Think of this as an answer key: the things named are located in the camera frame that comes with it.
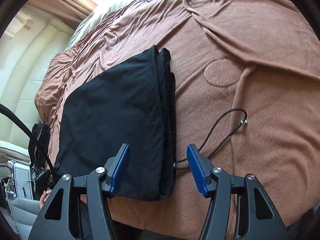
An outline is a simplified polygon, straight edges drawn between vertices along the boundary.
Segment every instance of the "cream leather wall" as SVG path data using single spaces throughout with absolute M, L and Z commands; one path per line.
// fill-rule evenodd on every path
M 6 35 L 2 35 L 0 38 L 0 98 L 19 59 L 53 17 L 27 4 L 20 11 L 32 18 L 34 26 L 30 29 L 23 27 L 15 34 L 12 40 Z
M 51 59 L 64 51 L 74 30 L 57 18 L 36 36 L 23 53 L 4 88 L 0 103 L 13 111 L 31 130 L 39 121 L 34 103 Z M 11 120 L 0 115 L 0 152 L 29 159 L 28 137 Z

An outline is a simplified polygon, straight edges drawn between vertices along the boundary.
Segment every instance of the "metal screw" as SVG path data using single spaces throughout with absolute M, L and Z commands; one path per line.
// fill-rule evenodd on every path
M 104 170 L 105 170 L 104 167 L 98 167 L 98 168 L 96 168 L 96 173 L 103 173 Z
M 64 174 L 63 176 L 62 176 L 62 179 L 63 180 L 68 180 L 68 179 L 70 179 L 71 178 L 71 175 L 70 174 Z
M 255 180 L 255 179 L 256 179 L 256 177 L 255 177 L 253 174 L 248 174 L 248 175 L 247 175 L 247 178 L 248 178 L 249 180 Z
M 222 172 L 222 169 L 220 167 L 214 167 L 212 170 L 214 173 L 221 173 Z

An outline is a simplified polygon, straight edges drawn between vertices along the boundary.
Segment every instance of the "wrinkled fabric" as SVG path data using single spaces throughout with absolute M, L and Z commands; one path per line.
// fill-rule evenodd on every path
M 52 60 L 36 95 L 51 126 L 51 160 L 70 93 L 153 44 L 172 57 L 177 160 L 186 157 L 188 144 L 201 145 L 219 116 L 241 107 L 248 124 L 212 163 L 230 174 L 255 174 L 286 226 L 312 208 L 320 199 L 320 42 L 289 0 L 136 0 L 107 16 Z M 209 155 L 241 118 L 226 116 L 202 154 Z M 227 239 L 235 224 L 231 199 Z M 177 171 L 173 193 L 164 200 L 108 200 L 114 220 L 184 239 L 198 239 L 209 201 L 189 170 Z
M 167 49 L 152 46 L 69 95 L 55 162 L 58 175 L 88 175 L 126 143 L 130 160 L 115 193 L 145 201 L 171 195 L 176 128 L 170 59 Z

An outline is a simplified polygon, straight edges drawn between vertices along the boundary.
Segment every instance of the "black hose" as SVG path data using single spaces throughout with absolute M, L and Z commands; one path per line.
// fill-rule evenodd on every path
M 30 140 L 37 146 L 39 152 L 43 155 L 45 158 L 45 161 L 49 165 L 52 177 L 55 175 L 55 170 L 53 168 L 53 165 L 50 161 L 50 158 L 45 153 L 45 150 L 43 149 L 42 145 L 39 143 L 37 138 L 32 134 L 32 132 L 26 127 L 26 125 L 7 107 L 0 104 L 0 113 L 4 114 L 6 117 L 8 117 L 12 122 L 14 122 L 29 138 Z
M 204 142 L 202 143 L 202 145 L 199 147 L 199 149 L 198 149 L 199 151 L 202 150 L 202 148 L 204 147 L 205 143 L 208 141 L 208 139 L 209 139 L 209 137 L 210 137 L 213 129 L 217 126 L 217 124 L 220 122 L 220 120 L 221 120 L 223 117 L 225 117 L 227 114 L 229 114 L 229 113 L 231 113 L 231 112 L 233 112 L 233 111 L 241 111 L 241 112 L 243 112 L 243 113 L 244 113 L 244 118 L 241 119 L 240 124 L 239 124 L 236 128 L 234 128 L 234 129 L 222 140 L 221 143 L 219 143 L 219 145 L 213 150 L 212 153 L 209 154 L 209 156 L 207 156 L 207 158 L 210 158 L 212 155 L 214 155 L 214 154 L 219 150 L 219 148 L 224 144 L 224 142 L 225 142 L 226 140 L 228 140 L 228 138 L 229 138 L 231 135 L 233 135 L 244 123 L 246 123 L 246 120 L 247 120 L 247 112 L 246 112 L 245 110 L 243 110 L 242 108 L 233 108 L 233 109 L 225 112 L 222 116 L 219 117 L 219 119 L 215 122 L 215 124 L 214 124 L 213 127 L 211 128 L 210 132 L 209 132 L 208 135 L 207 135 L 207 138 L 204 140 Z M 185 158 L 185 159 L 182 159 L 182 160 L 177 161 L 176 163 L 185 162 L 185 161 L 187 161 L 187 160 L 188 160 L 188 159 Z M 189 169 L 189 166 L 184 167 L 184 168 L 176 168 L 176 169 L 177 169 L 177 170 L 186 170 L 186 169 Z

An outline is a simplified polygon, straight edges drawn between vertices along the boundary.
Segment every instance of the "padded headboard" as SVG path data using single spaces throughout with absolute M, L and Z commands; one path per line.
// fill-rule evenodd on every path
M 31 130 L 39 122 L 34 98 L 48 70 L 51 59 L 64 51 L 74 30 L 57 18 L 36 36 L 21 56 L 4 88 L 0 103 L 13 111 Z M 0 115 L 0 140 L 28 148 L 28 137 Z

